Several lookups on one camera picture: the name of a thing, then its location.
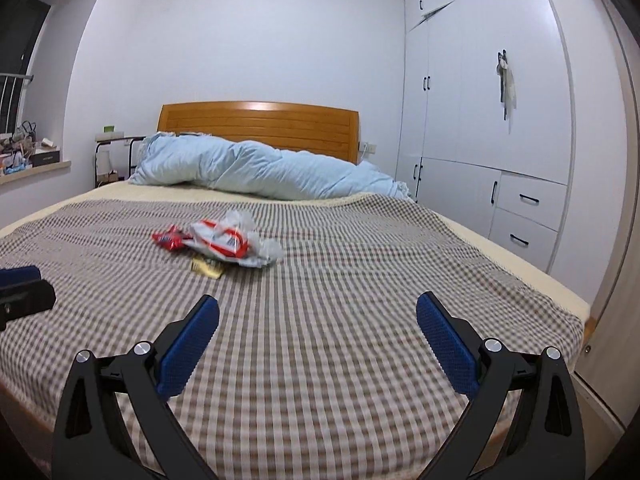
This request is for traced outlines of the black metal side rack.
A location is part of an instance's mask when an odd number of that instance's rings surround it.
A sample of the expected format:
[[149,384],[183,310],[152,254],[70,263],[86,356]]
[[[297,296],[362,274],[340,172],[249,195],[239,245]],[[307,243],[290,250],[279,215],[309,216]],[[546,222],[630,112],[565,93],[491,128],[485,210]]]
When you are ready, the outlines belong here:
[[106,125],[94,136],[94,186],[125,181],[137,169],[144,136]]

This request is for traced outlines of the small gold foil packet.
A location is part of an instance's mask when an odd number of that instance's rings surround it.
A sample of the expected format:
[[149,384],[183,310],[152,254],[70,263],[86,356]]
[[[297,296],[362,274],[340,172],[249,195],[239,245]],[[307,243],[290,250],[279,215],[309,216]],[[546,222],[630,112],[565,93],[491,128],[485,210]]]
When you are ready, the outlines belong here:
[[221,275],[224,274],[226,266],[223,262],[215,259],[209,259],[202,256],[196,256],[191,259],[191,271],[211,278],[212,280],[218,280]]

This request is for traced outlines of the white built-in wardrobe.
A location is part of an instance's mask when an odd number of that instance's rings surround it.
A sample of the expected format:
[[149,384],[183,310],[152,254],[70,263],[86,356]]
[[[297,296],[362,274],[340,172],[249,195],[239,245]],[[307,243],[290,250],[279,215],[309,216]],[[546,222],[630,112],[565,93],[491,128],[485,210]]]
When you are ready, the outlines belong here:
[[[570,176],[572,103],[551,0],[405,0],[396,176],[420,205],[550,268]],[[516,109],[503,119],[497,53]]]

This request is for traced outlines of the light blue duvet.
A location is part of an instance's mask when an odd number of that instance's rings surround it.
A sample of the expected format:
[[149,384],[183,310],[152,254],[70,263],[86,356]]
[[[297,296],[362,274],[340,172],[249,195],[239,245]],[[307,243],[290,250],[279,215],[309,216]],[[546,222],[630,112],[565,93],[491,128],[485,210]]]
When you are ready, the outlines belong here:
[[209,134],[158,132],[146,138],[136,185],[193,184],[272,200],[332,200],[358,193],[398,200],[408,185],[366,160],[360,164],[307,151],[272,148],[257,141],[231,142]]

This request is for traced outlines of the wooden window sill shelf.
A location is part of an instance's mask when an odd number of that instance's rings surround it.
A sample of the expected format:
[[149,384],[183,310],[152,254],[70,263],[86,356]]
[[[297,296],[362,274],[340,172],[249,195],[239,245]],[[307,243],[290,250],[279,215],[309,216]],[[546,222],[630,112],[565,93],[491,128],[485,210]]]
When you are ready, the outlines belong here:
[[62,160],[62,162],[55,162],[54,164],[43,165],[38,167],[29,167],[13,174],[2,174],[0,177],[0,185],[8,185],[10,183],[39,176],[40,174],[47,174],[48,172],[66,170],[72,166],[70,160]]

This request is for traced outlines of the red blue snack wrapper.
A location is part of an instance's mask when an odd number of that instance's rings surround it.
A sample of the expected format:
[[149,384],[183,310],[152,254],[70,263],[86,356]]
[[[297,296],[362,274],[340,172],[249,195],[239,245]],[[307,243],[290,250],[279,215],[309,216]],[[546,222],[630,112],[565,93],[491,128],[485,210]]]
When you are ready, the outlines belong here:
[[188,242],[193,240],[190,233],[183,231],[178,226],[171,226],[163,232],[155,232],[151,235],[152,241],[168,250],[168,252],[178,252],[188,247]]

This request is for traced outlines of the brown checkered bedspread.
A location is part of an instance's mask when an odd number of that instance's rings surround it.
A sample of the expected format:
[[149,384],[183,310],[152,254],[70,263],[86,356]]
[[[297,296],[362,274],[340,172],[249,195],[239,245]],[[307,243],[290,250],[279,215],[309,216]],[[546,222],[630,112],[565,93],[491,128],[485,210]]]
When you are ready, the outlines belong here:
[[2,266],[38,266],[58,297],[2,335],[3,387],[52,427],[79,350],[125,352],[212,295],[218,330],[171,406],[218,477],[412,479],[466,404],[416,322],[421,294],[514,351],[555,346],[574,360],[582,346],[585,311],[563,308],[403,200],[245,203],[283,256],[216,280],[152,240],[228,209],[86,200],[3,237]]

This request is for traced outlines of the red white snack wrapper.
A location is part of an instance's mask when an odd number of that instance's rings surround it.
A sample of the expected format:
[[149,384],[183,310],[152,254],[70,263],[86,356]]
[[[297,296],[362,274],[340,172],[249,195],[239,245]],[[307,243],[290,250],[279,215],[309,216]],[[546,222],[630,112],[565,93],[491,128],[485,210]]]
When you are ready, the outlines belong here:
[[235,209],[218,220],[191,223],[183,243],[206,258],[249,269],[271,266],[284,256],[277,240],[257,233],[248,212]]

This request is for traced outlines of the bag hanging on wardrobe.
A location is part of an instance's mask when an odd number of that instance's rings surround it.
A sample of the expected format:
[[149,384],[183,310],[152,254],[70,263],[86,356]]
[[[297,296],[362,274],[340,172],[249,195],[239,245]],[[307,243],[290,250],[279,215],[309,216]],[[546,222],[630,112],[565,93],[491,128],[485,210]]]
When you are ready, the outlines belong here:
[[496,72],[500,84],[500,103],[503,107],[503,119],[508,120],[516,109],[516,90],[506,50],[497,53],[497,61]]

